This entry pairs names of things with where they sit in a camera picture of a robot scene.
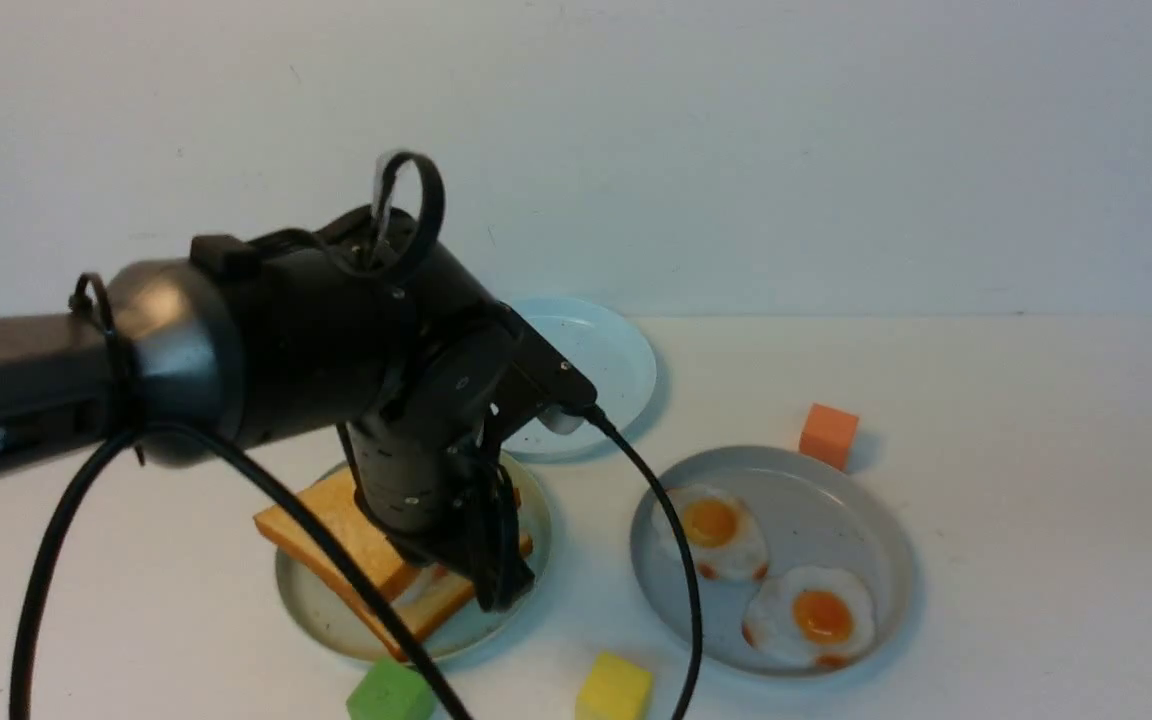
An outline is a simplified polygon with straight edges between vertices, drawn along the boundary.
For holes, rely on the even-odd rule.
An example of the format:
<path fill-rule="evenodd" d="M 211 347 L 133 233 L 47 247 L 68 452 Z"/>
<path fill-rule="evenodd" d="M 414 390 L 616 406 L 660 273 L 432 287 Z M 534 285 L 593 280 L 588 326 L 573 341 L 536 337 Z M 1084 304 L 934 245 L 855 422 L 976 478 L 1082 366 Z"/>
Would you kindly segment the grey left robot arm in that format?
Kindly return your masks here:
<path fill-rule="evenodd" d="M 403 210 L 200 234 L 185 258 L 81 279 L 65 313 L 0 318 L 0 473 L 156 420 L 238 448 L 342 429 L 366 520 L 506 611 L 535 583 L 490 419 L 521 340 Z"/>

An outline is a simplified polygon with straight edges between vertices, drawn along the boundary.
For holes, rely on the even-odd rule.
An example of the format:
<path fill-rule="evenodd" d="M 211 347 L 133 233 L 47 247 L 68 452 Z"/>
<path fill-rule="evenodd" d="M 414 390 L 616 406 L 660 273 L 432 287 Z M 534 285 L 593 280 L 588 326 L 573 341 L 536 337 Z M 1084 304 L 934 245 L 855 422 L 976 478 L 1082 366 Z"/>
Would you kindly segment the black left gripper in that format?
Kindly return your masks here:
<path fill-rule="evenodd" d="M 468 561 L 480 609 L 505 612 L 535 584 L 484 438 L 513 341 L 440 245 L 444 214 L 194 237 L 191 420 L 242 448 L 338 429 L 362 514 L 406 559 Z"/>

